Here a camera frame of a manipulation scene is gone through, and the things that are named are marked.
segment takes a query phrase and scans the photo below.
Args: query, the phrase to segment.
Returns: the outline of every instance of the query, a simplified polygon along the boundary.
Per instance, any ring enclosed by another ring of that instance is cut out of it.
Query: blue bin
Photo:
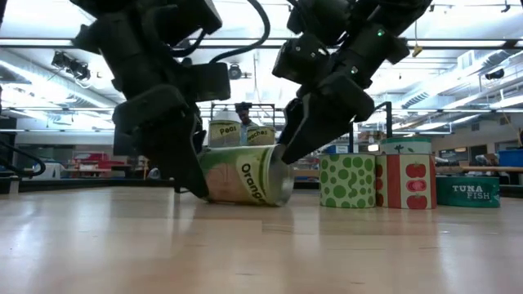
[[[500,167],[523,167],[523,149],[499,151]]]

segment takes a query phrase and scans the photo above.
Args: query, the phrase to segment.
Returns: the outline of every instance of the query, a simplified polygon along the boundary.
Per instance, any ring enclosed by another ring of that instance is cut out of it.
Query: lying can
[[[209,122],[209,147],[239,146],[241,125],[239,122],[215,120]]]
[[[293,192],[283,145],[210,149],[199,161],[212,203],[283,206]]]
[[[276,138],[276,129],[273,127],[247,128],[247,145],[264,146],[273,145]]]

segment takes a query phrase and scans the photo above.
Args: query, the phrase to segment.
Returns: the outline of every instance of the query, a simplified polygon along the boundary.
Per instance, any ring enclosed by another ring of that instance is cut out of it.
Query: red and white apple can
[[[436,208],[436,164],[429,154],[376,157],[376,205],[389,208]]]

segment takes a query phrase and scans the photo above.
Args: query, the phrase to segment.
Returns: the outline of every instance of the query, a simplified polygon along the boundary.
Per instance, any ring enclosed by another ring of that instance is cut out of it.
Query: person
[[[247,129],[249,127],[256,127],[257,124],[254,123],[251,118],[249,117],[248,109],[250,108],[250,104],[242,102],[240,104],[236,105],[236,113],[238,114],[239,120],[241,121],[241,130],[240,130],[240,144],[246,145],[247,144]]]

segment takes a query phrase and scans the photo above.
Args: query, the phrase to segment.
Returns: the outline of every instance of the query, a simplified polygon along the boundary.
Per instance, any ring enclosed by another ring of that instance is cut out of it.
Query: green polka dot can
[[[370,154],[320,156],[320,204],[370,208],[376,205],[376,158]]]

